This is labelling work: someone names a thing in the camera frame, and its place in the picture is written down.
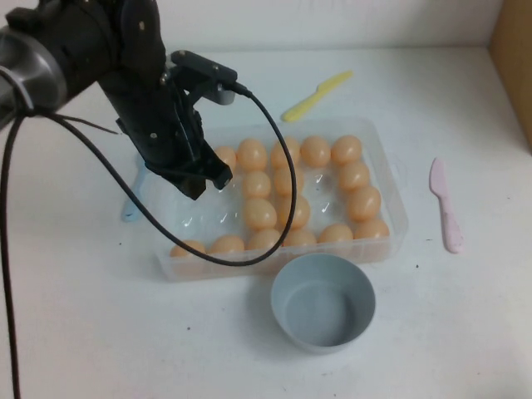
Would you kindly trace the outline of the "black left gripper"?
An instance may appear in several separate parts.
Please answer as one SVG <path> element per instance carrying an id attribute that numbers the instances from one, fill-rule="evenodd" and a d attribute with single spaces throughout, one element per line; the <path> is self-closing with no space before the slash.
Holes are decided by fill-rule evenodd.
<path id="1" fill-rule="evenodd" d="M 146 80 L 133 71 L 114 71 L 101 78 L 101 89 L 147 169 L 183 195 L 197 200 L 205 180 L 217 190 L 232 180 L 230 167 L 185 118 L 177 92 L 159 77 Z"/>

